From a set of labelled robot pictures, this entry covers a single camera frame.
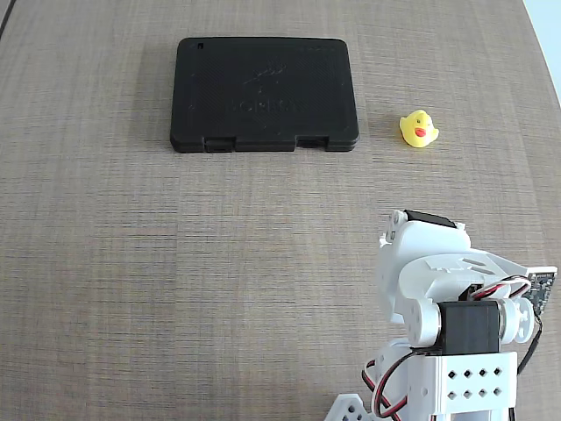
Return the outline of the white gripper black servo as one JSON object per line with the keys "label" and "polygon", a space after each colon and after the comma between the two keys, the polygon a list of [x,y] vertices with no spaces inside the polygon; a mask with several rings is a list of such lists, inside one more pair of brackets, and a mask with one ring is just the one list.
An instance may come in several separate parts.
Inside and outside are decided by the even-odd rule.
{"label": "white gripper black servo", "polygon": [[380,236],[379,264],[405,264],[472,246],[465,226],[446,217],[416,210],[393,210]]}

